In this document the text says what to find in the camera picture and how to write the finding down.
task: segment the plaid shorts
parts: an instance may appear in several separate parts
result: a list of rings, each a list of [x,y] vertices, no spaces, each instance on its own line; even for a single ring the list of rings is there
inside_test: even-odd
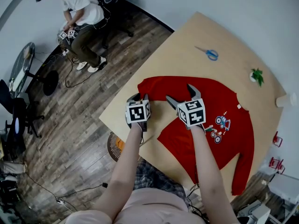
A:
[[[171,192],[182,198],[187,207],[189,206],[183,186],[167,177],[144,159],[137,167],[134,190],[143,188],[156,188]]]

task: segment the blue scissors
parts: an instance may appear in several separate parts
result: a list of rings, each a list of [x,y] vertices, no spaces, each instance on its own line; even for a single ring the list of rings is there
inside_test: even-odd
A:
[[[198,50],[203,51],[204,53],[206,53],[207,57],[212,60],[212,61],[217,61],[218,59],[218,53],[215,50],[205,50],[202,48],[199,48],[197,46],[194,46],[195,48],[197,48]]]

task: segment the office chair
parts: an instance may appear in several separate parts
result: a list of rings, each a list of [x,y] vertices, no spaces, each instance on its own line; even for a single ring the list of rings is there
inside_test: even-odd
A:
[[[37,135],[33,121],[37,119],[44,119],[45,117],[43,115],[35,116],[33,114],[32,103],[27,106],[22,98],[12,99],[10,97],[8,86],[4,80],[0,81],[0,104],[2,104],[4,108],[13,115],[12,124],[8,125],[7,121],[5,121],[6,133],[7,129],[10,128],[13,131],[14,137],[18,139],[23,135],[25,127],[27,127],[27,133],[32,134],[32,131],[30,131],[31,128],[37,138],[42,137],[41,135]]]
[[[103,3],[105,8],[111,13],[108,24],[104,27],[104,37],[102,40],[103,48],[107,49],[107,39],[113,29],[125,32],[129,37],[134,36],[134,33],[122,26],[119,26],[119,24],[125,19],[132,19],[132,17],[128,14],[128,4],[126,3],[126,0],[103,0]]]

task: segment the wooden floor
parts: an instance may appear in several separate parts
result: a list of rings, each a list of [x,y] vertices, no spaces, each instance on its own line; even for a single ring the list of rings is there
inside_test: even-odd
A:
[[[110,179],[115,166],[106,148],[110,130],[99,120],[99,116],[145,60],[171,35],[170,31],[140,12],[133,13],[130,23],[134,37],[115,32],[107,52],[101,48],[101,39],[94,39],[91,43],[93,50],[106,56],[108,64],[83,84],[70,89],[65,87],[71,63],[59,58],[42,72],[45,75],[50,70],[58,71],[59,85],[55,93],[45,96],[42,85],[37,82],[29,92],[32,100],[40,102],[37,114],[43,114],[45,120],[35,122],[38,133],[43,136],[41,139],[24,135],[27,147],[24,160],[28,164],[29,175],[56,196],[92,188]],[[89,75],[87,68],[76,71],[74,67],[67,78],[67,85],[80,83]],[[268,202],[280,207],[281,199],[261,185],[262,179],[268,180],[270,177],[262,174],[253,176],[243,195],[232,202],[235,210],[256,197],[264,198],[264,201],[266,192]],[[16,208],[26,223],[50,224],[71,214],[65,206],[56,202],[51,193],[25,174],[21,175],[19,189],[24,201],[18,203]],[[86,210],[103,191],[104,188],[99,187],[64,200],[77,210]],[[191,199],[195,206],[202,208],[196,196],[191,196]],[[66,206],[74,211],[70,204],[66,203]]]

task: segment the small potted plant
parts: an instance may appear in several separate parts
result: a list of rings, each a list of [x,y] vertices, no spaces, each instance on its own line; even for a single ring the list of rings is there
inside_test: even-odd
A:
[[[252,72],[249,75],[250,80],[252,82],[256,82],[257,81],[258,84],[259,84],[259,86],[261,87],[262,83],[264,83],[263,82],[263,77],[262,77],[263,71],[259,70],[258,68],[257,68],[257,70],[256,69],[251,69],[251,70],[252,70]]]

